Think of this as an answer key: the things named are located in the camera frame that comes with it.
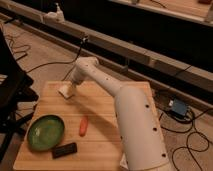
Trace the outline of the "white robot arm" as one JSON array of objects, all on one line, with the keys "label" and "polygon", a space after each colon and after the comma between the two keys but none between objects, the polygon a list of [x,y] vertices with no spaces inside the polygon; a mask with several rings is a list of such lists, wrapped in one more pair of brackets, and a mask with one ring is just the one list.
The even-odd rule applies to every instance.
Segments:
[{"label": "white robot arm", "polygon": [[159,121],[144,91],[97,68],[95,57],[75,61],[71,82],[90,77],[114,98],[115,113],[129,171],[171,171]]}]

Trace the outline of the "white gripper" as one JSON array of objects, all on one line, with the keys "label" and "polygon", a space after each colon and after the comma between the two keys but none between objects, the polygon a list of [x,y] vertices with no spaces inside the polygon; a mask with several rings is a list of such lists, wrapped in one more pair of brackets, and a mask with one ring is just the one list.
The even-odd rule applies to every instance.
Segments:
[{"label": "white gripper", "polygon": [[77,91],[77,85],[80,85],[84,80],[86,76],[84,73],[82,73],[79,69],[74,68],[71,73],[71,82],[73,84],[70,84],[67,88],[67,94],[69,96],[73,96]]}]

